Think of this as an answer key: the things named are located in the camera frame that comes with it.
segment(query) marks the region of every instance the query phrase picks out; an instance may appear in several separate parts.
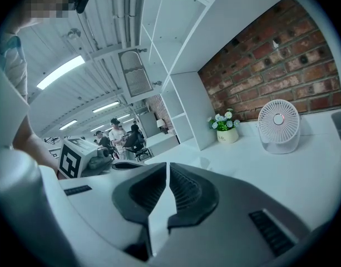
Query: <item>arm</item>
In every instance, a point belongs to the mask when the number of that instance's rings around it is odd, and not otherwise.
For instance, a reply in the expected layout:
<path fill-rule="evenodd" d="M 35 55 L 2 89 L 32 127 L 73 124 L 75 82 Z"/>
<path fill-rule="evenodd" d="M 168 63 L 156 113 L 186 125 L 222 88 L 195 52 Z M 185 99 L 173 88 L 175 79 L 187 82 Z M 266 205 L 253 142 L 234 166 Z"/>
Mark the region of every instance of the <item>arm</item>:
<path fill-rule="evenodd" d="M 28 115 L 22 121 L 13 140 L 13 147 L 33 157 L 39 165 L 58 171 L 58 161 L 49 153 L 43 141 L 33 132 Z"/>

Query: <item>ceiling pipe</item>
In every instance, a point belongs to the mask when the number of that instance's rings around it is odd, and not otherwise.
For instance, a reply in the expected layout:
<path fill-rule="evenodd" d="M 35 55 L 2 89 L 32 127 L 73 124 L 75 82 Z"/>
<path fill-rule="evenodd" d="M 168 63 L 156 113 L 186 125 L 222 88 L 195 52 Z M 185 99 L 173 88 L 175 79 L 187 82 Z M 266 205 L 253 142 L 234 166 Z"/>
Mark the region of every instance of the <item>ceiling pipe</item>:
<path fill-rule="evenodd" d="M 126 24 L 125 24 L 125 0 L 117 0 L 117 19 L 121 35 L 122 48 L 127 47 Z"/>
<path fill-rule="evenodd" d="M 131 35 L 131 47 L 136 46 L 136 28 L 135 28 L 135 20 L 136 20 L 136 5 L 137 0 L 130 0 L 130 35 Z"/>

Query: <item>ceiling light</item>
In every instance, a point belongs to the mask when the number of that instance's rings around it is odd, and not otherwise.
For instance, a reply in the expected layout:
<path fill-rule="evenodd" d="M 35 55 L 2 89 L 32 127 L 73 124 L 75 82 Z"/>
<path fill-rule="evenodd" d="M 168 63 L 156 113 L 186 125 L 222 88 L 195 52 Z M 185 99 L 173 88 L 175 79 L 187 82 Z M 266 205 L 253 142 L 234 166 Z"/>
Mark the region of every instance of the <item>ceiling light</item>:
<path fill-rule="evenodd" d="M 125 117 L 128 117 L 128 116 L 131 116 L 130 114 L 126 115 L 126 116 L 123 116 L 123 117 L 119 117 L 118 119 L 122 119 L 122 118 L 125 118 Z"/>
<path fill-rule="evenodd" d="M 49 86 L 52 82 L 54 82 L 59 77 L 63 76 L 65 73 L 69 72 L 71 69 L 85 63 L 81 56 L 77 56 L 72 60 L 64 63 L 62 66 L 55 69 L 52 73 L 50 73 L 46 78 L 44 78 L 37 87 L 39 89 L 44 90 L 47 86 Z"/>
<path fill-rule="evenodd" d="M 128 120 L 128 121 L 125 121 L 125 122 L 129 122 L 129 121 L 133 121 L 134 120 L 134 118 L 132 118 L 132 119 L 130 119 L 130 120 Z M 123 123 L 125 123 L 125 122 L 123 122 Z"/>
<path fill-rule="evenodd" d="M 97 112 L 100 112 L 100 111 L 102 111 L 102 110 L 104 110 L 106 108 L 109 108 L 109 107 L 112 107 L 112 106 L 118 105 L 118 104 L 119 104 L 119 102 L 114 102 L 114 103 L 108 104 L 108 105 L 106 105 L 104 107 L 101 107 L 101 108 L 98 108 L 96 110 L 93 110 L 92 112 L 97 113 Z"/>
<path fill-rule="evenodd" d="M 93 130 L 91 130 L 91 131 L 96 131 L 98 128 L 100 128 L 100 127 L 104 127 L 105 125 L 102 125 L 102 126 L 99 126 L 99 127 L 96 127 L 96 128 L 94 128 Z"/>
<path fill-rule="evenodd" d="M 67 123 L 65 126 L 63 126 L 63 127 L 61 127 L 61 128 L 59 128 L 59 130 L 64 130 L 64 129 L 66 129 L 67 127 L 70 127 L 71 125 L 73 125 L 74 123 L 76 123 L 77 122 L 77 120 L 73 120 L 73 121 L 71 121 L 70 123 Z"/>

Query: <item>desk fan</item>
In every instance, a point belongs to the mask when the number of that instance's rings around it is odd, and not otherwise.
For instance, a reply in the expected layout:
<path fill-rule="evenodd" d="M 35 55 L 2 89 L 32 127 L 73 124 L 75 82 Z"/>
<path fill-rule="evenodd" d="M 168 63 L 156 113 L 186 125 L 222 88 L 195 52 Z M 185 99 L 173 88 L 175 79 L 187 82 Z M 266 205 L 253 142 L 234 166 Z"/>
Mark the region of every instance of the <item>desk fan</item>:
<path fill-rule="evenodd" d="M 300 138 L 300 117 L 286 100 L 265 104 L 258 116 L 258 131 L 263 148 L 272 154 L 287 154 L 296 149 Z"/>

